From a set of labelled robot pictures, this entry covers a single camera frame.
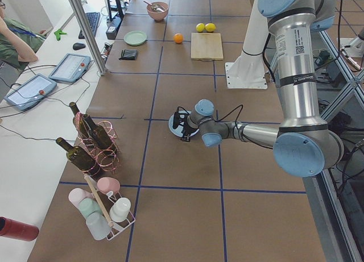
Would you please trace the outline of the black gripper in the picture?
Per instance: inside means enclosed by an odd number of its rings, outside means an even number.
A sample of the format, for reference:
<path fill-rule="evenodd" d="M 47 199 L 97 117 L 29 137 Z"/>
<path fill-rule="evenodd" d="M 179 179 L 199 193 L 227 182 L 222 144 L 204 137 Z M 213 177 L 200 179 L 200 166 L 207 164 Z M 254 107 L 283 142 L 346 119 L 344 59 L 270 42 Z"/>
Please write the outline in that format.
<path fill-rule="evenodd" d="M 189 116 L 190 116 L 190 113 L 187 111 L 182 114 L 182 118 L 181 118 L 181 121 L 183 123 L 181 141 L 183 141 L 183 142 L 189 142 L 190 137 L 195 135 L 198 132 L 198 128 L 194 128 L 188 123 Z"/>

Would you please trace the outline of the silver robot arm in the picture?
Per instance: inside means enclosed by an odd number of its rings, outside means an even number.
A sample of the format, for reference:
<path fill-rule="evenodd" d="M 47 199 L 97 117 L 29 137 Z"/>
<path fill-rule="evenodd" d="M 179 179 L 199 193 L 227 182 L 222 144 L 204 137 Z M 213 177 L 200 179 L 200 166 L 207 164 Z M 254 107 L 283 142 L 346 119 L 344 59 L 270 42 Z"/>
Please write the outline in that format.
<path fill-rule="evenodd" d="M 278 54 L 277 89 L 284 119 L 278 128 L 214 119 L 214 105 L 207 99 L 192 111 L 175 112 L 169 128 L 188 141 L 200 133 L 207 147 L 224 139 L 238 139 L 271 148 L 275 161 L 298 177 L 319 174 L 337 164 L 343 154 L 341 139 L 320 117 L 311 33 L 328 29 L 334 22 L 336 0 L 255 0 L 267 19 Z"/>

